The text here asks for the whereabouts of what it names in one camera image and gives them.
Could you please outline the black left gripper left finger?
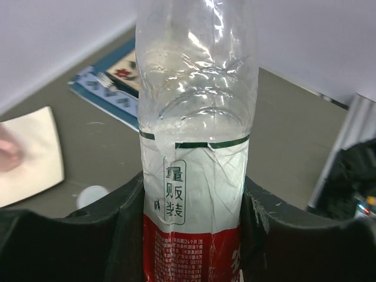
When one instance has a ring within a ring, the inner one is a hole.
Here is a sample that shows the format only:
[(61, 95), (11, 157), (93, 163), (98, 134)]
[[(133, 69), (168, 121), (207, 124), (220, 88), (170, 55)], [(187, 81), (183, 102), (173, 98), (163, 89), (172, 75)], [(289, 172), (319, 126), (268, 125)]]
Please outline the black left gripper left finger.
[(1, 210), (2, 281), (142, 281), (143, 175), (61, 219)]

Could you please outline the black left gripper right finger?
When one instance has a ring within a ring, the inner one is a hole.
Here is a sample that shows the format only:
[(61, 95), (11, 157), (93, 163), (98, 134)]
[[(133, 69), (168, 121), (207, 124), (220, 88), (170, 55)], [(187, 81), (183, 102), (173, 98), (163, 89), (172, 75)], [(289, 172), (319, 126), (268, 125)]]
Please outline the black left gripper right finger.
[(245, 281), (375, 281), (372, 217), (320, 217), (247, 177), (240, 221)]

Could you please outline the clear bottle with red label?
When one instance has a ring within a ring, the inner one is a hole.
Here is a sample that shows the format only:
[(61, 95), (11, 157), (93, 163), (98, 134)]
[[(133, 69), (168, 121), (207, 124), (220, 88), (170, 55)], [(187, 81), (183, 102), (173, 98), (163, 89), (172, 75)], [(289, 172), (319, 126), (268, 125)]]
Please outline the clear bottle with red label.
[(142, 1), (136, 23), (146, 281), (239, 281), (258, 87), (252, 1)]

